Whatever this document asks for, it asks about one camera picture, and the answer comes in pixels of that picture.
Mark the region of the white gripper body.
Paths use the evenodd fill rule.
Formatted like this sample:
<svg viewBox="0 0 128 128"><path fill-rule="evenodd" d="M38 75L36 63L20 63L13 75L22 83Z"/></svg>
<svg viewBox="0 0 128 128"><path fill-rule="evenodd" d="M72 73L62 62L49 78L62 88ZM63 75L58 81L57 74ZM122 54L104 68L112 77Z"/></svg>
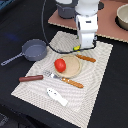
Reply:
<svg viewBox="0 0 128 128"><path fill-rule="evenodd" d="M97 16L76 16L77 34L82 48L91 48L95 33L98 30Z"/></svg>

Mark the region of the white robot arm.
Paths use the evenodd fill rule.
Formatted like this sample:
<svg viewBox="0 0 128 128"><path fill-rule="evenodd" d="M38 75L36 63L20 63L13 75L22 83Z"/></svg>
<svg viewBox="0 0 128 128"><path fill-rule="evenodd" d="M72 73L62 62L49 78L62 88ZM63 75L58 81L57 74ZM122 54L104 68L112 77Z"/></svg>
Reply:
<svg viewBox="0 0 128 128"><path fill-rule="evenodd" d="M82 48L91 48L98 30L97 12L100 0L55 0L62 7L75 8L77 35Z"/></svg>

